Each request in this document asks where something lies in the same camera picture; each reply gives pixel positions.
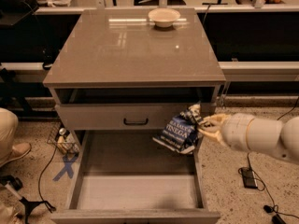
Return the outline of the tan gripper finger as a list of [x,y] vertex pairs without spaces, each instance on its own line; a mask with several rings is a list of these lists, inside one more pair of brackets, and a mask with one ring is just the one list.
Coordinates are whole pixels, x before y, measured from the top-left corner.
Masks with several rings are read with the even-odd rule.
[[218,119],[216,115],[212,115],[212,116],[207,116],[204,117],[202,120],[203,124],[208,124],[208,125],[217,125],[218,124]]
[[204,137],[209,139],[215,138],[215,131],[214,129],[198,129],[199,133],[201,133]]

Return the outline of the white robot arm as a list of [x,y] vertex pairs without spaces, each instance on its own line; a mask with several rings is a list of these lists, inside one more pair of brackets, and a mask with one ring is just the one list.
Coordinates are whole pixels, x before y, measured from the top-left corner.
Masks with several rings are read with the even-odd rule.
[[250,114],[217,114],[205,117],[198,131],[232,150],[257,152],[290,163],[299,163],[299,118],[287,122],[260,119]]

